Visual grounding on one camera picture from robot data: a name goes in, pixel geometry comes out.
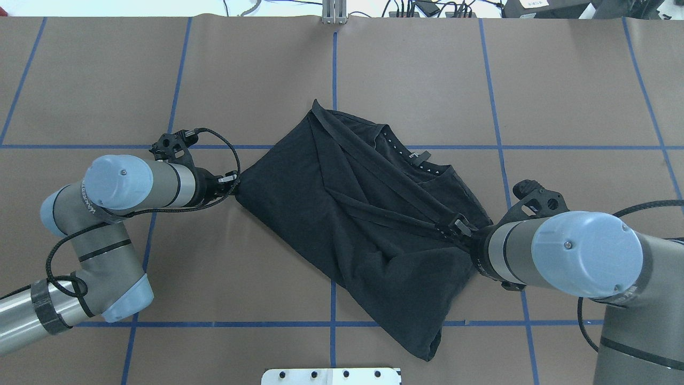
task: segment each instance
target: light blue joint cap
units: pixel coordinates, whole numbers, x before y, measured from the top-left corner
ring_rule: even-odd
[[[637,234],[604,212],[552,216],[532,239],[532,260],[543,278],[578,297],[601,298],[634,284],[644,264]]]
[[[140,204],[152,190],[152,170],[132,155],[105,155],[85,172],[85,193],[98,206],[126,210]]]
[[[109,323],[122,320],[148,307],[154,298],[155,294],[152,293],[152,286],[150,286],[150,281],[145,274],[121,298],[106,309],[102,316]]]
[[[47,199],[43,201],[42,205],[40,205],[40,221],[43,222],[43,225],[50,230],[52,234],[55,234],[60,238],[64,238],[66,234],[63,233],[59,227],[57,227],[54,209],[57,196],[62,192],[63,189],[65,189],[65,187],[53,192],[52,195],[47,197]]]

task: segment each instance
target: wire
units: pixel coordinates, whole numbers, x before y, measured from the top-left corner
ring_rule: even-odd
[[[316,3],[315,1],[305,1],[305,0],[266,0],[266,1],[290,1],[292,3],[323,5],[323,3]]]
[[[664,200],[664,201],[651,201],[651,202],[646,202],[646,203],[640,203],[638,205],[634,205],[634,206],[625,208],[623,210],[620,210],[613,215],[620,218],[621,216],[625,216],[625,215],[631,214],[633,212],[646,210],[649,208],[672,207],[672,206],[684,206],[684,200],[669,199],[669,200]]]
[[[216,131],[214,131],[212,129],[205,128],[205,127],[195,129],[196,134],[199,134],[200,132],[209,132],[210,134],[219,138],[223,143],[225,143],[228,146],[228,148],[233,152],[233,155],[235,156],[235,164],[237,165],[237,171],[236,171],[235,179],[233,180],[233,184],[228,189],[228,192],[226,194],[224,194],[217,201],[214,201],[212,203],[202,205],[202,206],[196,206],[193,208],[175,209],[175,210],[174,209],[156,209],[156,208],[154,208],[154,209],[149,209],[149,210],[141,210],[141,211],[131,212],[131,213],[128,213],[126,215],[123,215],[123,217],[132,218],[134,216],[141,215],[141,214],[147,214],[150,212],[191,212],[191,211],[199,211],[199,210],[204,210],[204,209],[210,208],[212,206],[216,206],[217,204],[225,201],[229,195],[233,195],[233,193],[235,192],[235,189],[240,184],[240,175],[242,174],[242,168],[240,165],[240,158],[237,156],[237,151],[235,151],[235,147],[227,139],[225,139],[221,134],[217,133]],[[56,287],[56,289],[58,289],[59,291],[61,291],[65,295],[68,295],[69,297],[79,298],[79,299],[85,297],[85,295],[88,293],[88,285],[86,284],[86,282],[83,281],[79,277],[70,276],[70,275],[54,276],[52,274],[52,260],[54,259],[55,254],[57,253],[57,250],[64,243],[67,243],[69,240],[72,240],[72,239],[74,239],[80,235],[83,235],[87,232],[91,232],[92,230],[99,229],[101,227],[105,227],[108,225],[109,225],[109,223],[104,223],[104,222],[98,223],[96,225],[89,226],[89,227],[87,227],[81,231],[75,232],[74,234],[66,236],[66,237],[62,238],[59,242],[57,242],[57,244],[50,251],[50,254],[48,255],[47,259],[45,260],[45,274],[47,275],[47,282],[51,283],[54,287]],[[59,283],[59,281],[72,282],[73,285],[78,285],[79,288],[82,286],[83,290],[82,291],[76,290],[75,292],[69,291],[64,286],[62,286]],[[0,299],[5,299],[7,297],[11,297],[12,295],[21,293],[24,290],[28,290],[30,288],[31,288],[31,285],[24,286],[24,287],[19,288],[15,291],[12,291],[9,294],[6,294],[6,295],[0,297]]]
[[[584,301],[584,297],[580,297],[577,300],[577,323],[579,324],[579,331],[582,332],[582,336],[587,341],[589,346],[591,346],[593,350],[599,351],[599,347],[596,346],[596,344],[594,343],[592,338],[589,337],[589,334],[587,333],[587,329],[584,327],[584,319],[582,318],[582,303],[583,303],[583,301]]]
[[[26,285],[22,288],[18,288],[15,291],[8,293],[8,294],[5,294],[4,296],[0,297],[0,300],[3,300],[7,297],[11,297],[12,295],[15,295],[15,294],[19,294],[19,293],[23,292],[24,290],[29,290],[30,288],[31,288],[31,285]]]
[[[389,3],[391,2],[392,0],[387,0],[387,2],[385,3],[385,8],[382,8],[382,14],[380,15],[380,17],[384,17],[384,13],[387,12],[387,7],[389,7]]]
[[[349,16],[351,16],[351,15],[353,15],[353,14],[362,14],[362,15],[364,15],[364,16],[366,16],[366,17],[372,17],[372,16],[369,16],[367,13],[364,13],[364,12],[361,12],[361,11],[353,11],[353,12],[350,12],[350,13],[349,13]]]
[[[444,8],[446,8],[447,5],[449,5],[449,4],[453,5],[453,13],[456,14],[456,11],[458,10],[458,4],[456,4],[455,1],[449,1],[449,2],[445,3],[444,5],[442,5],[442,8],[439,10],[439,13],[437,13],[437,17],[439,17],[442,14],[442,12],[444,11]]]
[[[257,8],[258,8],[260,5],[261,5],[261,0],[256,0],[256,3],[254,3],[254,5],[253,5],[250,9],[246,10],[245,12],[242,12],[242,13],[240,14],[240,16],[247,16],[247,15],[249,15],[250,13],[254,12],[255,10],[257,10]]]
[[[648,6],[650,5],[650,0],[646,0],[643,2],[644,7],[642,8],[642,14],[639,16],[639,18],[644,18],[644,15],[646,14],[646,10],[648,9]]]
[[[199,134],[200,132],[209,132],[210,134],[219,138],[223,143],[226,143],[228,148],[231,149],[231,151],[233,152],[233,156],[235,156],[235,164],[237,165],[237,174],[236,174],[235,180],[233,181],[233,185],[231,186],[230,189],[228,189],[228,192],[223,197],[218,199],[217,201],[211,202],[211,203],[203,205],[203,206],[196,206],[196,207],[192,207],[192,208],[179,208],[179,209],[151,208],[151,209],[147,209],[147,210],[131,212],[131,213],[128,213],[126,215],[123,215],[123,217],[132,218],[136,215],[148,214],[151,212],[191,212],[191,211],[204,210],[204,209],[210,208],[212,206],[216,206],[217,204],[225,201],[229,195],[232,195],[234,193],[235,189],[237,188],[237,185],[240,184],[240,175],[242,174],[242,169],[240,166],[240,158],[237,156],[237,151],[235,151],[235,147],[227,139],[225,139],[221,134],[217,133],[216,131],[214,131],[212,129],[202,127],[202,128],[196,129],[196,131],[197,131],[197,134]]]
[[[682,200],[682,199],[668,199],[668,200],[663,200],[663,201],[650,201],[650,202],[646,202],[646,203],[640,203],[638,205],[634,205],[634,206],[630,206],[628,208],[622,209],[613,215],[620,218],[622,216],[631,214],[633,212],[647,210],[649,208],[675,207],[675,206],[684,206],[684,200]],[[591,337],[589,337],[589,334],[587,334],[587,331],[584,328],[584,320],[582,317],[582,302],[583,302],[583,300],[584,300],[583,297],[580,297],[577,299],[577,322],[579,324],[579,331],[582,332],[582,336],[587,341],[589,346],[591,346],[593,350],[599,351],[599,347],[596,346],[596,344],[591,339]]]
[[[83,281],[81,278],[78,277],[71,277],[70,275],[58,275],[55,277],[52,275],[52,259],[55,257],[55,253],[57,253],[57,250],[64,244],[67,243],[69,240],[72,240],[79,235],[83,235],[87,232],[90,232],[95,229],[99,229],[100,227],[105,227],[108,226],[109,223],[98,223],[96,225],[92,225],[90,227],[86,227],[85,229],[75,232],[74,234],[71,234],[69,236],[66,236],[62,239],[60,239],[59,242],[52,248],[50,251],[50,254],[47,256],[47,259],[45,260],[45,274],[47,274],[47,282],[50,282],[54,287],[56,287],[59,291],[64,293],[65,295],[68,295],[69,297],[73,298],[83,298],[85,295],[88,293],[88,285],[86,284],[85,281]],[[83,292],[77,293],[77,292],[71,292],[69,290],[66,290],[64,286],[62,286],[58,281],[70,281],[74,285],[83,285]]]

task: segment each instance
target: blue tape grid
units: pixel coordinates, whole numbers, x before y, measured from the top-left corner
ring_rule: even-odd
[[[31,49],[31,53],[27,60],[24,71],[21,75],[19,85],[17,87],[16,93],[12,100],[12,105],[8,112],[7,118],[3,125],[3,129],[0,132],[0,149],[147,149],[148,145],[6,145],[3,143],[5,136],[8,132],[10,123],[12,121],[12,115],[14,109],[21,95],[21,90],[23,89],[25,80],[29,74],[31,68],[31,63],[34,60],[40,39],[42,37],[45,25],[47,24],[47,18],[43,18],[36,36],[34,45]],[[634,65],[635,74],[637,81],[640,85],[642,94],[644,95],[644,101],[648,113],[650,115],[651,121],[653,123],[653,129],[658,138],[659,145],[657,146],[607,146],[607,145],[597,145],[597,146],[572,146],[572,145],[504,145],[501,140],[501,132],[499,129],[499,119],[497,116],[495,93],[492,85],[492,75],[490,72],[489,59],[487,54],[486,46],[486,36],[484,30],[484,23],[482,19],[479,20],[479,31],[482,40],[482,54],[484,58],[484,70],[486,73],[488,91],[490,97],[490,104],[492,110],[492,122],[493,128],[496,134],[497,144],[496,145],[413,145],[408,146],[410,149],[485,149],[485,150],[495,150],[499,154],[499,163],[501,166],[501,177],[503,182],[503,188],[505,191],[505,198],[508,207],[511,206],[510,199],[510,188],[508,185],[508,177],[505,170],[505,158],[504,150],[630,150],[630,151],[661,151],[663,158],[665,159],[668,173],[670,179],[672,180],[672,185],[678,199],[682,199],[681,190],[679,184],[676,180],[674,174],[674,169],[672,168],[672,163],[670,161],[670,156],[668,151],[683,150],[684,146],[666,146],[663,140],[660,127],[658,126],[655,113],[653,112],[653,106],[651,105],[648,92],[646,91],[646,86],[644,80],[642,79],[641,71],[634,53],[631,36],[629,33],[629,26],[627,25],[627,20],[622,18],[622,25],[624,27],[625,38],[627,39],[627,45],[629,48],[629,54]],[[172,102],[171,114],[169,118],[168,132],[172,132],[173,123],[176,114],[176,107],[179,98],[179,92],[181,89],[181,81],[183,78],[183,67],[185,64],[185,56],[187,53],[188,40],[190,35],[190,29],[192,26],[192,18],[188,18],[187,26],[185,30],[185,38],[183,42],[183,50],[181,53],[181,60],[179,64],[178,77],[176,79],[176,88],[174,90],[174,98]],[[333,33],[332,37],[332,107],[337,109],[337,40],[338,33]],[[238,149],[270,149],[272,145],[236,145]],[[224,145],[196,145],[194,148],[197,149],[225,149],[227,146]],[[147,270],[147,265],[150,256],[150,249],[152,245],[152,237],[156,223],[156,214],[153,214],[150,219],[150,226],[148,229],[148,238],[145,248],[143,269]],[[336,309],[336,290],[337,286],[335,283],[331,282],[330,285],[330,320],[329,321],[255,321],[255,322],[144,322],[138,321],[138,314],[135,314],[131,321],[117,322],[117,323],[106,323],[106,322],[96,322],[96,321],[86,321],[79,324],[77,327],[129,327],[131,332],[129,334],[129,344],[127,347],[126,358],[124,361],[124,369],[122,372],[121,384],[127,383],[128,373],[131,365],[131,360],[133,357],[133,346],[135,343],[135,331],[137,328],[143,327],[329,327],[330,328],[330,366],[336,366],[335,357],[335,334],[337,327],[377,327],[378,324],[373,321],[338,321],[337,320],[337,309]],[[534,353],[534,340],[532,337],[532,326],[563,326],[563,325],[576,325],[576,320],[531,320],[529,317],[529,308],[527,305],[527,298],[525,292],[521,293],[521,301],[523,305],[523,320],[513,320],[513,321],[446,321],[444,322],[445,327],[492,327],[492,326],[518,326],[525,327],[527,332],[527,341],[529,347],[529,357],[531,362],[531,370],[533,373],[534,384],[539,385],[538,370],[536,365],[536,357]],[[603,320],[585,320],[586,325],[602,325]]]
[[[499,163],[501,164],[501,179],[503,182],[503,191],[506,198],[506,206],[511,208],[510,188],[508,186],[508,176],[506,175],[505,159],[503,157],[503,144],[501,143],[501,132],[499,131],[499,117],[497,115],[497,104],[494,98],[494,86],[492,85],[492,73],[489,69],[489,57],[487,56],[487,39],[484,34],[484,23],[482,19],[479,22],[479,35],[482,41],[482,55],[484,57],[484,71],[487,76],[487,86],[489,88],[489,102],[492,106],[492,120],[494,123],[494,132],[497,136],[497,149],[499,151]],[[520,292],[520,298],[523,303],[523,316],[525,317],[525,333],[527,335],[527,350],[529,351],[529,362],[532,370],[532,380],[534,385],[539,385],[539,371],[537,370],[537,359],[534,353],[534,339],[532,336],[532,326],[529,322],[529,309],[527,308],[527,294],[524,291]]]

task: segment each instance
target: folded fabric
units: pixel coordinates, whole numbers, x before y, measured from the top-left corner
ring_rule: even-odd
[[[403,146],[388,125],[314,101],[245,170],[237,200],[351,296],[414,356],[429,361],[453,298],[475,271],[436,229],[462,214],[491,224],[452,166]]]

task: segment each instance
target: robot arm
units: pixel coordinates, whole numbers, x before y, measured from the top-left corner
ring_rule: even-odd
[[[517,187],[536,215],[518,204],[473,234],[480,273],[508,290],[554,288],[607,304],[595,384],[684,384],[684,244],[610,214],[568,211],[538,184]]]
[[[116,322],[151,303],[147,274],[122,222],[147,208],[202,207],[232,191],[237,172],[214,176],[194,166],[187,147],[201,130],[164,134],[150,149],[158,161],[97,158],[81,181],[45,200],[42,222],[60,238],[73,237],[81,270],[51,279],[48,262],[48,279],[0,299],[0,356],[97,314]]]

